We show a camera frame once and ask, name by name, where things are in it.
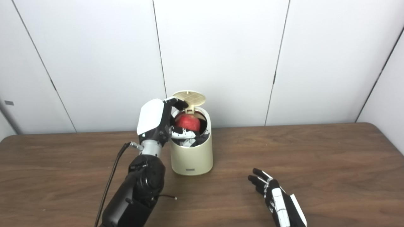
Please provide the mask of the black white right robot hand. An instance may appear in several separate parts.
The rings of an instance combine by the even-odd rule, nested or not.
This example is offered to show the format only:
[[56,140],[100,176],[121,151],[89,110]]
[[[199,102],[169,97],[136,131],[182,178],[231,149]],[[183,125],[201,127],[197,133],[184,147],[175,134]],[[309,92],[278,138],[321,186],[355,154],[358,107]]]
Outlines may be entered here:
[[279,182],[266,172],[253,168],[248,180],[264,197],[277,227],[307,227],[306,217],[294,194],[288,195]]

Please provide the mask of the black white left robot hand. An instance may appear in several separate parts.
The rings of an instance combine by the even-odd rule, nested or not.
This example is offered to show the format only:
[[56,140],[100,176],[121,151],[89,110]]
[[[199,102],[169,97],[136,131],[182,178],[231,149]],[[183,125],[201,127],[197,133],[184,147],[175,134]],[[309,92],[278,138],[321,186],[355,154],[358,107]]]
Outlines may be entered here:
[[153,140],[163,146],[172,140],[179,146],[193,148],[208,140],[210,132],[207,129],[181,126],[171,113],[173,107],[184,111],[190,104],[172,96],[165,100],[153,99],[142,106],[136,130],[140,144],[146,140]]

